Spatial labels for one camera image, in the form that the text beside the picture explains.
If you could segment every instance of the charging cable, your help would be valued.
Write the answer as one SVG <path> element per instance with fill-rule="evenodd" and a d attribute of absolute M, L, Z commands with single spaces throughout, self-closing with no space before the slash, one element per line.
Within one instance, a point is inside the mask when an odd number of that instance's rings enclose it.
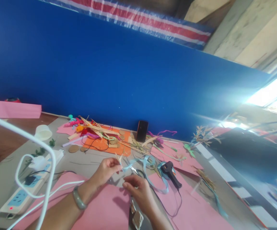
<path fill-rule="evenodd" d="M 50 190 L 51 190 L 51 186 L 52 186 L 52 181 L 53 181 L 53 176 L 54 176 L 54 173 L 55 173 L 55 166 L 56 166 L 56 158 L 55 158 L 55 154 L 52 150 L 52 148 L 50 148 L 48 145 L 46 145 L 44 142 L 36 139 L 34 136 L 32 136 L 31 134 L 23 131 L 22 129 L 19 129 L 18 127 L 10 124 L 10 123 L 7 123 L 3 120 L 0 119 L 0 125 L 15 132 L 15 133 L 18 133 L 20 134 L 21 136 L 23 137 L 26 137 L 27 139 L 30 139 L 31 141 L 35 142 L 36 144 L 39 144 L 41 147 L 43 147 L 45 150 L 47 150 L 49 152 L 49 154 L 51 155 L 51 162 L 52 162 L 52 167 L 51 167 L 51 172 L 50 172 L 50 175 L 49 175 L 49 179 L 48 179 L 48 185 L 46 187 L 46 192 L 45 192 L 45 195 L 43 196 L 35 196 L 33 194 L 31 194 L 25 187 L 23 184 L 20 183 L 19 179 L 18 179 L 18 174 L 19 174 L 19 170 L 20 170 L 20 167 L 21 167 L 21 164 L 22 164 L 22 161 L 23 159 L 26 157 L 26 156 L 29 156 L 31 157 L 32 159 L 34 159 L 34 157 L 30 154 L 25 154 L 21 159 L 20 159 L 20 162 L 18 164 L 18 167 L 16 169 L 16 173 L 15 173 L 15 181 L 17 183 L 17 185 L 22 188 L 28 195 L 30 195 L 31 197 L 33 198 L 40 198 L 40 197 L 45 197 L 44 200 L 39 203 L 36 207 L 34 207 L 33 209 L 31 209 L 29 212 L 25 213 L 24 215 L 22 215 L 11 227 L 8 228 L 8 230 L 10 230 L 12 227 L 14 227 L 20 220 L 22 220 L 26 215 L 28 215 L 32 210 L 34 210 L 35 208 L 37 208 L 38 206 L 40 206 L 42 203 L 43 203 L 43 208 L 42 208 L 42 212 L 40 214 L 40 217 L 39 217 L 39 220 L 38 220 L 38 223 L 37 223 L 37 226 L 35 228 L 35 230 L 40 230 L 41 226 L 42 226 L 42 223 L 44 221 L 44 218 L 45 218 L 45 215 L 46 215 L 46 211 L 47 211 L 47 207 L 48 207 L 48 201 L 49 201 L 49 197 L 52 196 L 55 192 L 58 191 L 55 190 L 53 193 L 50 194 Z M 78 183 L 80 181 L 76 181 L 76 182 L 69 182 L 69 183 L 66 183 L 64 185 L 67 185 L 67 184 L 70 184 L 70 183 Z"/>

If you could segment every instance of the bracelet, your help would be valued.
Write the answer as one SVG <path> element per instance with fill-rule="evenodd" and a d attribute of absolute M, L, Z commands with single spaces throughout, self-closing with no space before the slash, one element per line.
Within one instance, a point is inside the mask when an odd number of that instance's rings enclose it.
<path fill-rule="evenodd" d="M 75 203 L 78 206 L 78 208 L 80 210 L 85 210 L 87 208 L 87 205 L 84 204 L 84 202 L 81 200 L 79 194 L 78 194 L 78 185 L 74 188 L 74 190 L 72 191 L 72 195 L 75 199 Z"/>

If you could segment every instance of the left hand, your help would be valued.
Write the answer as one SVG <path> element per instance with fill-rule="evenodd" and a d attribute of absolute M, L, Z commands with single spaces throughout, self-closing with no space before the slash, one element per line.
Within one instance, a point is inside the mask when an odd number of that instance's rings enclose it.
<path fill-rule="evenodd" d="M 123 167 L 116 158 L 105 158 L 101 161 L 98 169 L 90 178 L 90 181 L 99 188 L 104 185 L 114 173 L 119 174 L 119 171 L 122 169 Z"/>

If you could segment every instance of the hand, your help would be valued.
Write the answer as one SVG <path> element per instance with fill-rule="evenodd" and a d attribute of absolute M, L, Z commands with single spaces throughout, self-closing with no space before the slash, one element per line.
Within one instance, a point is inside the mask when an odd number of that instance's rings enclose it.
<path fill-rule="evenodd" d="M 152 196 L 148 181 L 138 175 L 127 176 L 124 180 L 123 187 L 131 193 L 141 211 L 148 218 L 154 215 L 159 209 Z"/>
<path fill-rule="evenodd" d="M 90 181 L 99 188 L 104 185 L 114 173 L 119 174 L 119 171 L 122 169 L 123 167 L 116 158 L 105 158 L 101 161 L 98 169 L 90 178 Z"/>

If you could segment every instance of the striped tarp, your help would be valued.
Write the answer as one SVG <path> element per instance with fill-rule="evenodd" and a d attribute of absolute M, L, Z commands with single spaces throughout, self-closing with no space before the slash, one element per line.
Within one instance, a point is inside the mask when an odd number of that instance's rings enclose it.
<path fill-rule="evenodd" d="M 41 0 L 79 13 L 202 50 L 213 29 L 115 1 Z"/>

